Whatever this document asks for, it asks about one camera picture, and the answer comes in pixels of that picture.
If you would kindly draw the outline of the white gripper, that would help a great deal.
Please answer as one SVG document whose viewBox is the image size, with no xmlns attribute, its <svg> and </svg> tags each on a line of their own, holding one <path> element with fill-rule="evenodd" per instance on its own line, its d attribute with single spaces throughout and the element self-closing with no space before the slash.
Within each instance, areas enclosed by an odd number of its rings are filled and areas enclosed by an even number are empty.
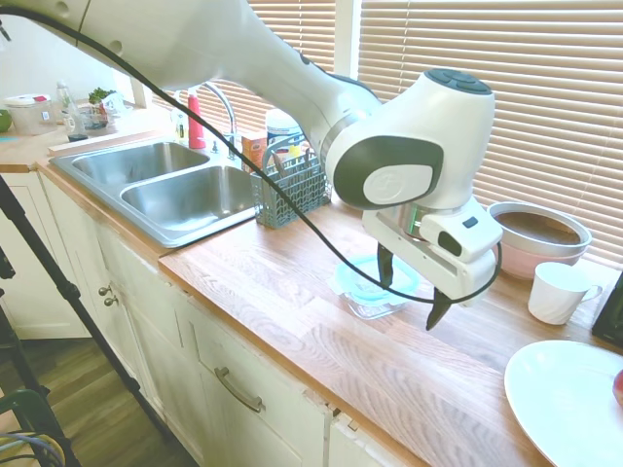
<svg viewBox="0 0 623 467">
<path fill-rule="evenodd" d="M 461 208 L 432 211 L 417 217 L 413 203 L 363 213 L 362 222 L 377 248 L 379 281 L 393 282 L 393 255 L 433 287 L 426 331 L 432 330 L 451 305 L 470 304 L 484 294 L 499 272 L 494 249 L 502 229 L 475 200 Z"/>
</svg>

